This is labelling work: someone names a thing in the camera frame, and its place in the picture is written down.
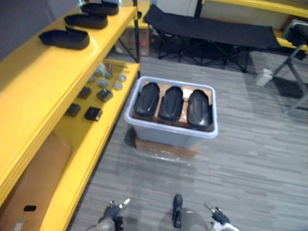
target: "black plastic cover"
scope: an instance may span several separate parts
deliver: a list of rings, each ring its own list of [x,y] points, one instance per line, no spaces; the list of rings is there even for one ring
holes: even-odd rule
[[[76,117],[78,112],[80,111],[81,107],[76,104],[76,103],[72,103],[69,108],[67,109],[67,111],[65,112],[65,115],[67,116],[71,116],[71,117]]]
[[[200,129],[212,124],[208,96],[201,90],[194,90],[188,99],[187,121],[193,128]]]
[[[179,120],[183,107],[183,92],[179,87],[169,88],[160,103],[158,116],[167,121]]]
[[[82,50],[90,43],[89,35],[86,31],[75,30],[65,27],[66,30],[50,30],[39,35],[39,39],[45,45]]]
[[[86,99],[91,94],[91,88],[83,87],[81,91],[78,93],[78,98]]]
[[[100,14],[100,15],[116,15],[119,12],[118,4],[105,2],[102,3],[87,3],[82,5],[82,12],[89,14]]]
[[[134,111],[146,117],[154,116],[159,101],[159,87],[156,83],[148,83],[138,93]]]
[[[103,29],[108,24],[106,15],[73,14],[65,17],[64,21],[68,25],[93,29]]]

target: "black rubber part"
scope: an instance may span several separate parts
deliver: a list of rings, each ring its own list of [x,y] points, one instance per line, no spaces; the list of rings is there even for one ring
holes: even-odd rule
[[[86,31],[75,30],[65,27],[66,30],[50,30],[39,35],[39,39],[45,45],[82,50],[90,43],[89,35]]]
[[[103,102],[108,102],[111,98],[113,98],[113,94],[110,90],[104,88],[100,92],[96,94],[97,98],[99,98]]]
[[[156,83],[148,83],[138,93],[134,104],[135,113],[151,117],[154,116],[159,101],[159,87]]]
[[[103,29],[108,25],[106,15],[73,14],[64,18],[68,25],[85,28]]]
[[[201,90],[194,90],[188,99],[187,121],[193,128],[206,129],[212,124],[208,96]]]
[[[102,3],[87,3],[82,5],[82,12],[98,15],[116,15],[119,12],[118,4],[105,2]]]
[[[67,109],[67,111],[65,112],[64,115],[67,116],[71,116],[71,117],[76,117],[78,112],[80,111],[81,107],[76,104],[76,103],[72,103],[69,108]]]
[[[81,91],[78,93],[78,98],[86,99],[91,94],[91,88],[83,87]]]
[[[178,121],[183,107],[183,92],[179,87],[169,88],[161,103],[158,116],[167,121]]]
[[[102,113],[103,113],[103,111],[101,110],[101,108],[89,107],[88,110],[85,113],[85,118],[87,120],[99,121]]]
[[[174,196],[173,210],[172,210],[172,222],[173,227],[176,229],[181,228],[180,211],[183,205],[183,197],[180,194]]]

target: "cardboard box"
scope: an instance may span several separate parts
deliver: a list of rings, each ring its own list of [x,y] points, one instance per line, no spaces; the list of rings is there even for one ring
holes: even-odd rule
[[[136,54],[135,49],[135,30],[134,28],[126,28],[125,31],[120,36],[120,39],[129,48],[129,50]],[[140,43],[140,55],[149,56],[150,54],[150,43],[151,43],[151,30],[139,29],[139,43]],[[115,43],[115,51],[118,54],[128,54],[124,47],[117,41]]]
[[[0,231],[38,231],[71,155],[51,133],[0,208]]]
[[[183,157],[186,159],[192,159],[198,153],[199,146],[200,146],[200,145],[196,145],[192,147],[191,149],[187,149],[183,147],[171,146],[171,145],[166,145],[162,143],[144,141],[144,140],[139,139],[137,136],[135,139],[135,144],[138,150],[150,151],[156,154],[164,154],[164,155],[171,154],[171,155]]]

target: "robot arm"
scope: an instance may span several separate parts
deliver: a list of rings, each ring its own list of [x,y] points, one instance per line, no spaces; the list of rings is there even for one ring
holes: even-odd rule
[[[204,203],[204,206],[211,211],[212,218],[215,221],[211,231],[240,231],[237,227],[230,223],[230,219],[223,214],[222,210],[218,207],[213,209],[211,206]]]

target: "shelf board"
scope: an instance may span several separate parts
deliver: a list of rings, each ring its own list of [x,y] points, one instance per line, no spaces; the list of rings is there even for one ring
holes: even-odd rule
[[[70,14],[79,12],[73,9]],[[120,7],[102,30],[85,29],[87,48],[43,45],[35,35],[0,63],[0,205],[20,175],[113,44],[137,16]],[[64,29],[60,18],[46,27]]]
[[[294,0],[205,0],[259,8],[308,18],[308,6]]]
[[[147,29],[149,24],[143,21],[143,17],[148,13],[150,9],[150,0],[139,0],[138,1],[138,11],[142,13],[142,17],[138,19],[138,28],[139,29]],[[135,28],[134,21],[131,20],[128,24],[128,28]]]
[[[139,64],[121,61],[112,61],[112,63],[126,65],[129,68],[129,74],[124,73],[127,76],[127,81],[123,83],[123,89],[119,91],[112,90],[113,98],[103,103],[96,97],[96,93],[102,90],[102,88],[99,88],[95,82],[87,83],[86,87],[90,87],[92,90],[90,96],[86,100],[80,98],[74,100],[74,103],[79,104],[81,107],[78,115],[75,118],[64,115],[54,128],[57,134],[63,136],[73,146],[74,151],[58,188],[53,195],[40,231],[62,231],[66,229],[89,176],[131,89],[139,69]],[[120,71],[114,74],[112,83]],[[98,122],[89,121],[84,118],[84,114],[89,106],[102,109],[103,114]]]
[[[289,48],[296,48],[295,46],[292,45],[288,40],[285,40],[282,38],[282,33],[279,30],[274,30],[274,34],[276,36],[277,41],[279,44],[283,47],[289,47]],[[305,45],[302,47],[302,50],[304,50],[306,53],[308,52],[308,46]]]

